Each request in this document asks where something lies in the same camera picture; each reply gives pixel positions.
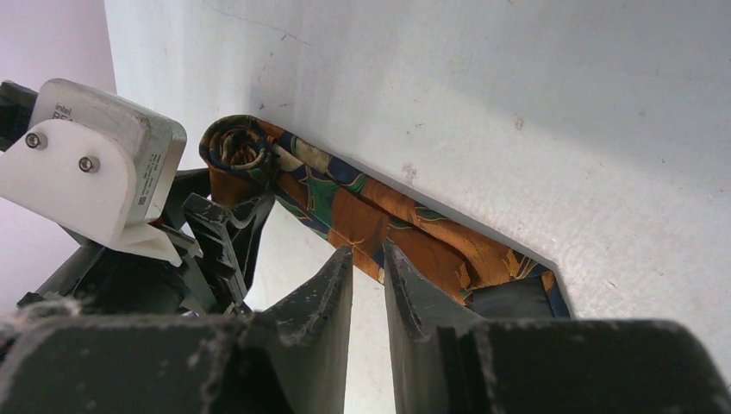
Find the patterned fabric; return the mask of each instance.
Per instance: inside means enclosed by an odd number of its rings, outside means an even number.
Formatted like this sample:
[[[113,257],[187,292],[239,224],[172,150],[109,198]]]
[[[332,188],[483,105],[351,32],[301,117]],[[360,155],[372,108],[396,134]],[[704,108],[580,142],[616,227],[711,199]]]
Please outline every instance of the patterned fabric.
[[[212,198],[233,206],[262,191],[383,283],[384,246],[396,244],[427,279],[458,302],[475,289],[540,277],[553,314],[567,317],[553,272],[253,116],[228,116],[206,131]]]

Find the screw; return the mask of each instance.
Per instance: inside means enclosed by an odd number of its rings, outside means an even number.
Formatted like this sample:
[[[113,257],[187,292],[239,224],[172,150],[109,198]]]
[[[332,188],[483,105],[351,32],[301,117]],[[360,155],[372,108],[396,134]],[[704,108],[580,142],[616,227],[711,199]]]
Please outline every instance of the screw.
[[[32,149],[43,149],[46,146],[46,136],[31,132],[25,135],[25,145]]]
[[[78,161],[78,168],[85,173],[99,171],[99,159],[97,157],[82,157]]]

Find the crack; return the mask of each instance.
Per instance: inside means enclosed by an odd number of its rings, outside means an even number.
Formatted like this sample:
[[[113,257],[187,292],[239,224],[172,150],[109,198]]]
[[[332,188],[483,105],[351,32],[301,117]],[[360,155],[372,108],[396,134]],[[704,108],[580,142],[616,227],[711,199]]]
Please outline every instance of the crack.
[[[222,15],[224,15],[224,16],[228,16],[228,17],[233,17],[234,19],[237,19],[237,20],[241,20],[242,22],[248,22],[248,23],[252,23],[252,24],[255,24],[255,25],[257,25],[257,26],[262,26],[262,27],[265,27],[265,28],[270,28],[271,30],[275,30],[275,31],[278,31],[279,33],[281,33],[281,34],[283,34],[283,35],[284,35],[284,36],[282,37],[282,40],[284,40],[284,38],[286,38],[287,36],[289,36],[289,37],[291,37],[292,39],[294,39],[294,40],[296,40],[296,41],[298,41],[298,42],[300,42],[300,43],[302,43],[302,44],[304,44],[304,45],[307,45],[307,46],[310,46],[310,47],[312,47],[312,45],[311,45],[311,44],[309,44],[309,43],[308,43],[308,42],[306,42],[306,41],[302,41],[302,40],[298,39],[298,38],[297,38],[297,37],[296,37],[295,35],[293,35],[292,33],[288,32],[288,31],[286,31],[286,30],[283,30],[283,29],[281,29],[281,28],[278,28],[278,27],[276,27],[276,26],[272,26],[271,24],[267,24],[267,23],[263,23],[263,22],[258,22],[258,21],[256,21],[256,20],[252,20],[252,19],[247,19],[246,17],[241,17],[241,16],[237,16],[237,15],[235,15],[235,14],[232,14],[232,13],[228,13],[227,11],[223,11],[223,10],[221,10],[221,9],[217,9],[216,7],[213,7],[213,5],[211,5],[210,3],[208,3],[208,0],[203,0],[203,4],[205,4],[206,6],[208,6],[208,7],[209,7],[209,8],[211,9],[211,10],[215,11],[216,13],[222,14]]]

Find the folded fabric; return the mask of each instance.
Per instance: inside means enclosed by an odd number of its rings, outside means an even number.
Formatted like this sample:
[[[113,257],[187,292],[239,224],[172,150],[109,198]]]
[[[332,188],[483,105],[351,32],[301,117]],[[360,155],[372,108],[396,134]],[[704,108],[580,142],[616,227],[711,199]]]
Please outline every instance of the folded fabric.
[[[212,198],[234,206],[263,191],[333,246],[351,246],[353,263],[384,281],[384,246],[396,244],[424,277],[461,304],[471,292],[541,278],[556,317],[568,310],[553,272],[468,229],[253,116],[227,116],[203,136]]]

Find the white servo motor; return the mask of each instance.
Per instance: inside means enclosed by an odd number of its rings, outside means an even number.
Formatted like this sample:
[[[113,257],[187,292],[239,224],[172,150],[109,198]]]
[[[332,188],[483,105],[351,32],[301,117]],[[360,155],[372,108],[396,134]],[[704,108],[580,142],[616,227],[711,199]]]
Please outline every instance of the white servo motor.
[[[28,132],[0,156],[0,197],[117,251],[180,264],[157,219],[183,156],[183,127],[64,79],[38,93]]]

